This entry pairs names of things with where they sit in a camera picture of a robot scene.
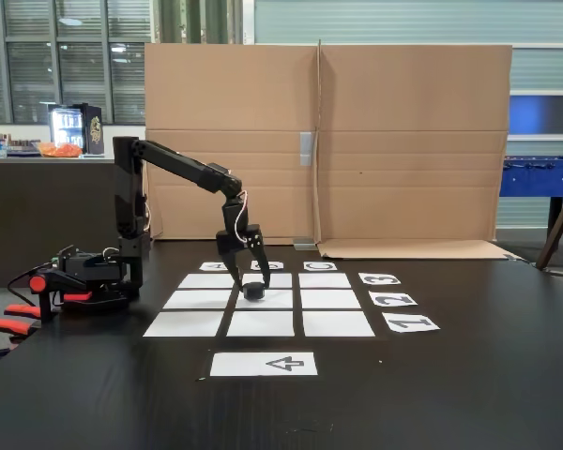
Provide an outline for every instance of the red handle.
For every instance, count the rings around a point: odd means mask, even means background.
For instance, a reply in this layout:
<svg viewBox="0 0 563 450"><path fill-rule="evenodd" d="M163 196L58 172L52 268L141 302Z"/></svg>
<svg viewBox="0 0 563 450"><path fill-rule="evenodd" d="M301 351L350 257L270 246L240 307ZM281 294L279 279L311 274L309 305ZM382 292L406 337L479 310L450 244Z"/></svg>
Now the red handle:
<svg viewBox="0 0 563 450"><path fill-rule="evenodd" d="M0 333L10 333L11 335L27 336L31 323L0 319Z"/></svg>
<svg viewBox="0 0 563 450"><path fill-rule="evenodd" d="M29 319L39 319L39 307L29 307L28 305L8 305L4 310L7 316L27 317Z"/></svg>

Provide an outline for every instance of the cardboard sheet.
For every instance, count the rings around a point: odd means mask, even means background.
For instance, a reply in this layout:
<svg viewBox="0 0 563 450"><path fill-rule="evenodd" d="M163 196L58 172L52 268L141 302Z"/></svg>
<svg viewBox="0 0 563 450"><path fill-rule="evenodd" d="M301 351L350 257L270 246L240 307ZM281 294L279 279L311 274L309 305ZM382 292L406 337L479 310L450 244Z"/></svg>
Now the cardboard sheet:
<svg viewBox="0 0 563 450"><path fill-rule="evenodd" d="M483 241L495 234L510 56L496 45L147 45L146 137L238 175L268 244L501 258ZM221 229L221 196L156 167L148 180L159 238Z"/></svg>
<svg viewBox="0 0 563 450"><path fill-rule="evenodd" d="M518 258L489 242L448 239L330 239L319 244L329 258L387 260L506 260Z"/></svg>

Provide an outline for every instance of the printed number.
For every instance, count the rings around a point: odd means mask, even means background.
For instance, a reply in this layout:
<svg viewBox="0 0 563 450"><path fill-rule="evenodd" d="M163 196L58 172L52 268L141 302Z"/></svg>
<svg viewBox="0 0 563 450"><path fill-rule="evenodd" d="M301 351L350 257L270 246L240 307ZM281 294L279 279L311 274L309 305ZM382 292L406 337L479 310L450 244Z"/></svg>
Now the printed number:
<svg viewBox="0 0 563 450"><path fill-rule="evenodd" d="M408 323L432 326L432 323L427 319L419 319L418 321L388 321L388 323L393 323L397 326L400 326L401 328L408 328L409 327L409 325L407 325Z"/></svg>
<svg viewBox="0 0 563 450"><path fill-rule="evenodd" d="M417 314L387 314L382 313L390 330L397 333L413 333L417 331L432 331L440 328L425 316Z"/></svg>
<svg viewBox="0 0 563 450"><path fill-rule="evenodd" d="M203 265L200 266L200 270L216 272L227 270L227 267L225 267L225 264L222 262L204 262Z"/></svg>
<svg viewBox="0 0 563 450"><path fill-rule="evenodd" d="M380 293L369 292L373 302L379 307L406 307L408 305L416 305L415 300L406 293Z"/></svg>
<svg viewBox="0 0 563 450"><path fill-rule="evenodd" d="M269 261L269 270L280 270L283 269L283 262ZM257 261L252 261L251 270L261 270L261 266Z"/></svg>
<svg viewBox="0 0 563 450"><path fill-rule="evenodd" d="M304 268L305 270L310 270L312 272L316 272L316 271L325 271L325 270L338 270L336 268L336 264L334 264L333 262L305 262L304 263Z"/></svg>
<svg viewBox="0 0 563 450"><path fill-rule="evenodd" d="M393 275L387 274L358 274L365 284L382 285L382 284L401 284L401 282Z"/></svg>

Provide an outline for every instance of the white paper square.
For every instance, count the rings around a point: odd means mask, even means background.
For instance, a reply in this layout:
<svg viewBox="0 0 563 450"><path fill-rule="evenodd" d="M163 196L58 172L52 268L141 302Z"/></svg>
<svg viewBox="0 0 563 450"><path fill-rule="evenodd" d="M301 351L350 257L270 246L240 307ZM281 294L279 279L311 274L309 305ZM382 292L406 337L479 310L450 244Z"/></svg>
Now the white paper square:
<svg viewBox="0 0 563 450"><path fill-rule="evenodd" d="M326 270L338 270L336 264L327 261L311 261L304 262L304 270L309 270L311 272L319 272Z"/></svg>
<svg viewBox="0 0 563 450"><path fill-rule="evenodd" d="M261 274L244 274L242 284L252 283L254 281L263 282L263 275ZM292 274L271 274L269 288L292 288Z"/></svg>
<svg viewBox="0 0 563 450"><path fill-rule="evenodd" d="M164 309L225 309L231 290L175 291Z"/></svg>
<svg viewBox="0 0 563 450"><path fill-rule="evenodd" d="M281 270L283 269L283 262L279 261L269 261L269 270ZM259 263L255 260L251 262L251 270L261 270Z"/></svg>
<svg viewBox="0 0 563 450"><path fill-rule="evenodd" d="M440 327L425 316L417 314L389 314L382 312L390 330L398 333L439 330Z"/></svg>
<svg viewBox="0 0 563 450"><path fill-rule="evenodd" d="M358 338L375 336L361 311L304 311L306 337Z"/></svg>
<svg viewBox="0 0 563 450"><path fill-rule="evenodd" d="M211 377L288 377L317 375L312 352L215 353Z"/></svg>
<svg viewBox="0 0 563 450"><path fill-rule="evenodd" d="M204 270L205 272L225 272L227 271L227 267L222 262L203 262L203 265L200 266L200 270Z"/></svg>
<svg viewBox="0 0 563 450"><path fill-rule="evenodd" d="M235 311L227 336L293 336L292 311Z"/></svg>
<svg viewBox="0 0 563 450"><path fill-rule="evenodd" d="M401 284L401 282L389 274L358 274L360 279L365 284L372 284L374 286L383 284Z"/></svg>
<svg viewBox="0 0 563 450"><path fill-rule="evenodd" d="M305 309L360 309L357 296L347 289L302 289L300 298Z"/></svg>
<svg viewBox="0 0 563 450"><path fill-rule="evenodd" d="M350 288L346 274L298 274L300 288Z"/></svg>
<svg viewBox="0 0 563 450"><path fill-rule="evenodd" d="M382 308L410 307L417 303L408 293L369 292L376 306Z"/></svg>
<svg viewBox="0 0 563 450"><path fill-rule="evenodd" d="M232 289L234 279L229 274L188 274L179 289Z"/></svg>
<svg viewBox="0 0 563 450"><path fill-rule="evenodd" d="M273 308L273 309L292 309L293 297L291 290L270 290L265 289L265 296L256 301L249 301L244 298L241 292L237 298L236 309L253 308Z"/></svg>
<svg viewBox="0 0 563 450"><path fill-rule="evenodd" d="M145 338L213 337L217 335L223 311L162 312L144 333Z"/></svg>

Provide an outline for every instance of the arrow sign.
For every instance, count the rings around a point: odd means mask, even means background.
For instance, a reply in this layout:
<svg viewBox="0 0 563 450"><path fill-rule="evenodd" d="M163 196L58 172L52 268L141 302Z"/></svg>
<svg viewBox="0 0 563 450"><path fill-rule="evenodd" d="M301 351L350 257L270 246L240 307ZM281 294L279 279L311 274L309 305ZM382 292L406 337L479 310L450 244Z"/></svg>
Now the arrow sign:
<svg viewBox="0 0 563 450"><path fill-rule="evenodd" d="M273 368L280 368L281 370L287 370L288 372L292 371L292 367L298 367L298 368L304 367L304 361L292 361L292 356L286 356L285 358L282 359L269 361L266 364L268 366L272 366Z"/></svg>
<svg viewBox="0 0 563 450"><path fill-rule="evenodd" d="M317 375L312 352L223 352L213 356L211 377L303 377Z"/></svg>

